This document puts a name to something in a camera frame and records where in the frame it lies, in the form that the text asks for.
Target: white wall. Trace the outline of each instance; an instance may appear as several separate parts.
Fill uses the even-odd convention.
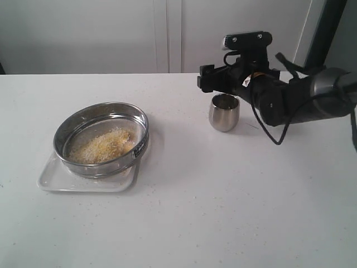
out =
[[[1,0],[0,61],[7,73],[155,73],[153,8],[153,0]]]
[[[304,60],[323,2],[0,0],[0,61],[18,74],[198,72],[222,65],[226,34],[265,30],[281,68],[279,51]]]
[[[273,67],[282,68],[274,56],[282,52],[288,59],[294,59],[311,2],[183,0],[182,70],[190,73],[197,72],[200,65],[222,65],[226,53],[220,51],[223,37],[255,30],[273,35],[268,55]]]
[[[348,0],[326,57],[326,66],[357,71],[356,11],[357,1]]]

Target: white tray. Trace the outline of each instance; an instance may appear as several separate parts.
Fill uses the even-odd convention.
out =
[[[101,179],[87,179],[73,174],[53,152],[37,181],[44,191],[53,192],[122,192],[135,185],[140,161],[127,170]]]

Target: stainless steel sieve rim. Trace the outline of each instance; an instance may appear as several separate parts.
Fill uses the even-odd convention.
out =
[[[144,117],[144,121],[145,121],[145,125],[143,125],[143,123],[139,120],[137,120],[136,118],[132,118],[132,117],[126,117],[126,116],[122,116],[123,118],[127,119],[127,120],[133,120],[133,121],[136,121],[138,122],[139,124],[141,124],[144,129],[145,129],[145,132],[144,132],[144,135],[143,135],[143,138],[140,140],[140,142],[138,144],[136,144],[134,146],[134,148],[132,148],[130,151],[128,151],[126,154],[120,156],[120,157],[117,157],[117,158],[114,158],[114,159],[111,159],[109,161],[106,161],[106,162],[101,162],[101,163],[97,163],[97,164],[80,164],[80,163],[77,163],[77,162],[72,162],[70,160],[68,160],[67,158],[65,158],[63,156],[63,151],[62,152],[59,152],[58,149],[57,149],[57,146],[56,146],[56,141],[57,141],[57,138],[58,138],[58,135],[60,133],[60,130],[61,130],[61,127],[66,123],[68,122],[69,120],[71,120],[72,118],[76,117],[76,116],[79,116],[80,114],[88,111],[88,110],[91,110],[95,107],[99,107],[99,106],[108,106],[108,105],[111,105],[111,104],[115,104],[115,105],[124,105],[124,106],[129,106],[131,108],[134,108],[136,109],[140,114],[141,116]],[[98,120],[96,121],[95,118],[92,118],[88,121],[86,121],[85,123],[83,123],[82,125],[78,126],[77,128],[73,129],[73,132],[75,132],[76,130],[78,130],[78,128],[82,127],[84,124],[88,124],[87,126],[90,126],[92,125],[90,122],[92,123],[96,123],[96,122],[100,122],[100,121],[103,121],[103,120],[106,120],[106,119],[111,119],[113,117],[110,117],[110,115],[108,115],[108,117],[104,117],[104,116],[101,116],[102,120]],[[70,164],[70,165],[74,165],[74,166],[78,166],[78,167],[98,167],[98,166],[103,166],[103,165],[106,165],[106,164],[110,164],[110,163],[113,163],[113,162],[116,162],[120,159],[124,159],[126,158],[128,155],[131,155],[133,153],[133,151],[135,151],[136,149],[138,149],[142,143],[143,140],[147,140],[148,141],[148,132],[149,131],[149,121],[148,121],[148,118],[146,116],[146,114],[144,113],[144,111],[142,111],[140,108],[138,108],[137,106],[135,105],[132,105],[130,103],[126,103],[126,102],[104,102],[104,103],[98,103],[98,104],[94,104],[92,106],[88,106],[86,108],[83,108],[79,111],[77,111],[76,113],[72,114],[70,117],[68,117],[57,129],[55,135],[54,135],[54,139],[53,139],[53,147],[54,147],[54,150],[56,152],[56,155],[66,164]],[[135,160],[139,159],[141,157],[138,156],[136,157],[135,159],[133,159],[133,162],[131,163],[131,165],[134,164]]]

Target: sieve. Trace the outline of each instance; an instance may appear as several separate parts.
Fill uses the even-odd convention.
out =
[[[98,164],[79,164],[70,160],[71,150],[114,129],[130,133],[134,147],[126,154]],[[102,178],[119,173],[137,163],[149,140],[149,123],[138,107],[122,102],[100,103],[67,118],[54,136],[54,150],[68,169],[86,178]]]

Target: metal cup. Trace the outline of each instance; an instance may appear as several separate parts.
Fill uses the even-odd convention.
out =
[[[228,94],[218,94],[212,98],[209,121],[214,129],[227,132],[232,130],[239,120],[239,99]]]

